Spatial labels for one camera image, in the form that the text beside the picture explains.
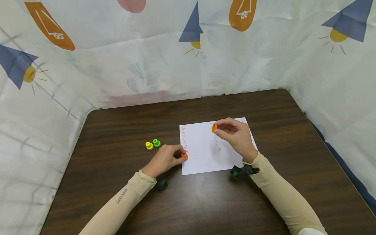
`hand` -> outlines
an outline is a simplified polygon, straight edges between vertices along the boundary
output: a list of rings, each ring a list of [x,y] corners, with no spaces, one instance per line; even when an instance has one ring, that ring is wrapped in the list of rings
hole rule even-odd
[[[248,124],[232,118],[219,120],[216,124],[218,129],[214,133],[226,140],[246,162],[252,163],[257,157],[258,151],[252,144]]]
[[[150,177],[157,178],[157,176],[165,173],[172,167],[183,163],[185,158],[174,158],[174,153],[176,152],[185,153],[185,150],[180,144],[162,145],[156,155],[142,169],[142,172]]]

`sheet of paper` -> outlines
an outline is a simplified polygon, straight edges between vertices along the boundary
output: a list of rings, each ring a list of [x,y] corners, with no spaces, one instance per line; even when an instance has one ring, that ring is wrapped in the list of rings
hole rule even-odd
[[[246,118],[235,120],[247,123]],[[231,145],[211,132],[216,121],[180,125],[180,143],[187,151],[188,160],[182,164],[183,175],[243,167],[242,157]],[[252,143],[257,149],[255,140]]]

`beige arm sleeve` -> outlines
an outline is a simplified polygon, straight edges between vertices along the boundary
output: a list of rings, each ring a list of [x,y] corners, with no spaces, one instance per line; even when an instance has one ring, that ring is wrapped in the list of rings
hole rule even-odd
[[[156,179],[141,170],[89,221],[79,235],[114,235],[130,211],[154,187]]]
[[[243,163],[260,169],[259,173],[250,177],[268,197],[292,235],[297,235],[304,228],[316,229],[327,235],[312,207],[278,174],[266,157],[258,153],[251,164],[244,161]]]

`curtain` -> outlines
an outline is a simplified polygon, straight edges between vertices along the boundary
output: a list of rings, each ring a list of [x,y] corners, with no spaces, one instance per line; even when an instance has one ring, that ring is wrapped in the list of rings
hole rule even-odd
[[[373,0],[0,3],[0,234],[38,234],[89,112],[285,88],[376,197]]]

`wooden table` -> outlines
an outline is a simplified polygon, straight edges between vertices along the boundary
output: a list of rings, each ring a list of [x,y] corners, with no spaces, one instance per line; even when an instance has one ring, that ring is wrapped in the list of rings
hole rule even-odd
[[[78,234],[92,216],[156,153],[145,142],[179,144],[179,125],[246,117],[257,147],[311,204],[331,234],[374,234],[376,218],[283,89],[89,114],[42,235]],[[229,170],[182,176],[150,192],[117,234],[289,234],[251,179]]]

